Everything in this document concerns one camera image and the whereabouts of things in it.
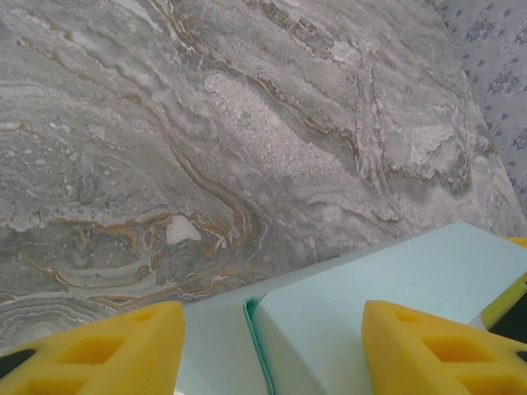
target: white mineral patch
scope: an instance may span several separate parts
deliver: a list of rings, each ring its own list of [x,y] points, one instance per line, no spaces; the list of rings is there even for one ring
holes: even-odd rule
[[[173,216],[172,222],[166,227],[166,243],[176,245],[187,239],[199,241],[201,235],[184,216]]]

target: patterned wallpaper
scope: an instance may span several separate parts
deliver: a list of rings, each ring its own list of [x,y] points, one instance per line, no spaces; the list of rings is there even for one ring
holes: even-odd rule
[[[429,2],[457,47],[527,215],[527,0]]]

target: stone surface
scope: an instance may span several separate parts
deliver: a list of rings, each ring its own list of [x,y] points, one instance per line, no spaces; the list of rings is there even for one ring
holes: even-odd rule
[[[527,230],[424,0],[5,0],[0,59],[3,351],[452,221]]]

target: gray marble slab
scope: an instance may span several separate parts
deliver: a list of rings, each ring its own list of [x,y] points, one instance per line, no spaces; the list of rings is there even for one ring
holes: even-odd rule
[[[452,221],[527,233],[424,0],[2,1],[0,217],[2,350]]]

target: teal edge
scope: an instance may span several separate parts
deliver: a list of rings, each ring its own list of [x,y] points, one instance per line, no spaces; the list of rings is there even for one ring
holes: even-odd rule
[[[254,324],[254,321],[253,321],[254,311],[256,311],[256,307],[258,307],[258,303],[260,303],[260,301],[262,301],[263,298],[264,296],[262,296],[261,298],[253,297],[253,298],[247,299],[244,303],[244,315],[245,315],[245,320],[247,321],[247,326],[249,327],[250,336],[253,339],[254,349],[256,350],[256,354],[258,355],[260,366],[262,367],[263,378],[265,379],[265,385],[267,387],[267,394],[274,395],[273,380],[271,379],[271,374],[269,373],[268,364],[260,348],[258,329],[256,328],[256,325]]]

